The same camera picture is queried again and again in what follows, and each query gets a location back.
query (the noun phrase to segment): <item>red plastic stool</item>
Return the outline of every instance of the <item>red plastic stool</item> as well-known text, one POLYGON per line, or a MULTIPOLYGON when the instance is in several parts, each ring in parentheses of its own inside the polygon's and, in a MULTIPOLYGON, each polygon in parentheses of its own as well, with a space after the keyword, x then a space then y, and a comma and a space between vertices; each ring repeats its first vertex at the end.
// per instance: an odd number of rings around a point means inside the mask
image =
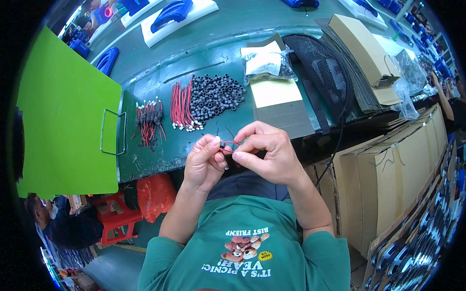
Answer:
POLYGON ((100 239, 101 244, 113 244, 121 242, 125 239, 135 238, 137 235, 133 235, 134 224, 139 220, 143 219, 141 210, 131 210, 126 206, 120 196, 123 193, 118 192, 111 196, 102 197, 100 199, 92 201, 92 205, 97 206, 100 203, 107 203, 107 209, 104 214, 97 210, 97 215, 103 224, 102 238, 100 239), (112 201, 115 201, 118 206, 123 210, 122 214, 117 214, 116 211, 110 211, 112 201), (128 225, 128 231, 126 235, 119 229, 124 225, 128 225), (109 230, 115 230, 118 234, 117 237, 108 238, 109 230))

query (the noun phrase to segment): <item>pink ring light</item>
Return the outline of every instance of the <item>pink ring light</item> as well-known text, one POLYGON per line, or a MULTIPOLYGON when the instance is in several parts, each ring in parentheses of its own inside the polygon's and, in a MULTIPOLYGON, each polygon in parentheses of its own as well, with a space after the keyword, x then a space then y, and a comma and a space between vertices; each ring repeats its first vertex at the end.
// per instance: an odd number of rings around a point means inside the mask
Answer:
POLYGON ((113 15, 113 11, 112 11, 112 8, 110 7, 107 7, 105 8, 105 12, 103 13, 105 15, 105 17, 111 17, 113 15))

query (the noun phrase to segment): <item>white foam tray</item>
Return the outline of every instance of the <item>white foam tray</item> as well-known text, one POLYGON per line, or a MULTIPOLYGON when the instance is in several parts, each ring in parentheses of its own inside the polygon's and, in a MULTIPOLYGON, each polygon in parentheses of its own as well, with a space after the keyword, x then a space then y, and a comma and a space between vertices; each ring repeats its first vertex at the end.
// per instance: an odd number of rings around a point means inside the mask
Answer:
POLYGON ((123 15, 121 18, 121 23, 123 23, 123 26, 125 28, 128 28, 128 26, 131 25, 136 19, 141 17, 144 13, 149 11, 152 7, 157 5, 158 3, 162 2, 163 0, 149 0, 149 4, 141 8, 138 12, 136 12, 133 16, 130 16, 130 13, 128 12, 127 14, 123 15))
POLYGON ((186 19, 181 22, 176 22, 174 20, 167 23, 164 27, 156 31, 154 34, 151 31, 151 25, 154 23, 155 19, 157 19, 158 15, 162 10, 155 12, 148 18, 144 19, 141 22, 141 28, 143 31, 144 42, 148 47, 152 47, 168 35, 174 33, 178 29, 182 28, 183 26, 190 24, 191 22, 206 16, 214 11, 217 11, 219 7, 217 3, 212 0, 192 0, 192 7, 191 11, 186 16, 186 19))
POLYGON ((388 27, 385 24, 385 21, 380 16, 380 13, 377 12, 377 17, 372 15, 372 13, 367 10, 366 8, 356 4, 353 0, 338 0, 343 6, 348 9, 354 17, 358 18, 359 20, 367 21, 383 30, 386 30, 388 27))
POLYGON ((90 37, 89 39, 89 43, 92 43, 93 41, 96 40, 97 37, 99 37, 100 34, 102 34, 102 32, 104 32, 109 26, 110 24, 112 24, 112 19, 110 18, 109 21, 107 21, 106 23, 102 24, 101 26, 99 26, 96 31, 94 31, 94 33, 92 34, 92 36, 90 37))

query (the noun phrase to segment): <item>metal wire handle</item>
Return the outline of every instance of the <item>metal wire handle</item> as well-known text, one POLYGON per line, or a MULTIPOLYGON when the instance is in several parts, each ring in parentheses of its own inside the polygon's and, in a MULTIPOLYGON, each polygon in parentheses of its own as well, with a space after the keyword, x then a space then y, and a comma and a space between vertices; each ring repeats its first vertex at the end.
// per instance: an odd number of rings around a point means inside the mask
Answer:
POLYGON ((124 154, 124 152, 125 152, 125 150, 126 150, 126 148, 125 148, 125 144, 126 144, 126 116, 127 116, 127 115, 126 115, 126 112, 123 112, 123 113, 121 113, 121 114, 119 115, 118 113, 113 112, 113 111, 111 111, 111 110, 109 110, 109 109, 104 109, 104 110, 103 110, 102 129, 101 129, 101 133, 100 133, 100 151, 101 151, 101 152, 103 152, 103 153, 105 153, 105 154, 114 155, 114 156, 119 156, 119 155, 124 154), (104 151, 104 150, 102 149, 103 124, 105 123, 105 113, 106 113, 107 111, 109 111, 110 113, 115 114, 115 115, 117 116, 117 118, 124 115, 124 123, 123 123, 123 124, 124 124, 124 129, 123 129, 123 151, 122 151, 121 153, 118 153, 118 154, 117 154, 117 153, 110 153, 110 152, 104 151))

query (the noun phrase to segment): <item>cartoon bear graphic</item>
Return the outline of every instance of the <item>cartoon bear graphic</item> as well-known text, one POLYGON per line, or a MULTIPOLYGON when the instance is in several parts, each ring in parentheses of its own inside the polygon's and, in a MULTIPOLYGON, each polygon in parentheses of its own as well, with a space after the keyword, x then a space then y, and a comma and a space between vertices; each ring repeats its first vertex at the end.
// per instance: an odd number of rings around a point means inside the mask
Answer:
POLYGON ((231 242, 225 244, 230 251, 223 253, 221 257, 230 262, 242 263, 244 260, 257 256, 257 249, 269 236, 268 233, 264 233, 260 237, 232 237, 231 242))

